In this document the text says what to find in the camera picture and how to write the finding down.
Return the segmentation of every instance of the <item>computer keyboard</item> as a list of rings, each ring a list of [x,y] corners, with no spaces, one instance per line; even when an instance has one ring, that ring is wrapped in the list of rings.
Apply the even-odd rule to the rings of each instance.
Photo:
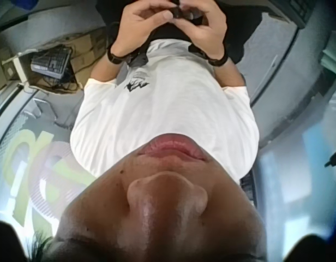
[[[271,0],[289,19],[304,28],[315,8],[317,0]]]
[[[57,46],[35,53],[31,60],[31,70],[52,78],[61,79],[69,62],[72,49]]]

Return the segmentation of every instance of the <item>t-shirt logo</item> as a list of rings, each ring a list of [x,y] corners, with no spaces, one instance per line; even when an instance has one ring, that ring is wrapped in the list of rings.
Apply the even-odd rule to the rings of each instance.
[[[147,86],[149,83],[146,81],[148,78],[147,73],[143,71],[137,71],[133,75],[132,79],[129,81],[129,83],[125,86],[125,88],[128,89],[129,92],[137,89],[138,87],[142,89],[143,87]]]

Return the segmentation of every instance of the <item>nose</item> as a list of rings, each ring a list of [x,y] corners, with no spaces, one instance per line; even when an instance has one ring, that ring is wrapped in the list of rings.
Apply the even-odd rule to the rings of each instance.
[[[161,172],[132,182],[127,192],[130,215],[151,240],[178,240],[198,220],[208,202],[207,192],[180,174]]]

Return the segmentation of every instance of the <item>hair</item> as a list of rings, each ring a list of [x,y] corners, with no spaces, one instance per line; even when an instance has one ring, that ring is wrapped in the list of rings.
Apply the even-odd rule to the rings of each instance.
[[[48,250],[53,237],[45,238],[42,234],[35,234],[29,250],[28,262],[41,262],[43,254]]]

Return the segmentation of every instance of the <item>lip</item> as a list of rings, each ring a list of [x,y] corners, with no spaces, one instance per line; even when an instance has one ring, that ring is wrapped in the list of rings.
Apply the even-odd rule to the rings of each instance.
[[[179,134],[165,134],[152,139],[139,154],[155,158],[176,156],[182,161],[206,161],[207,157],[191,138]]]

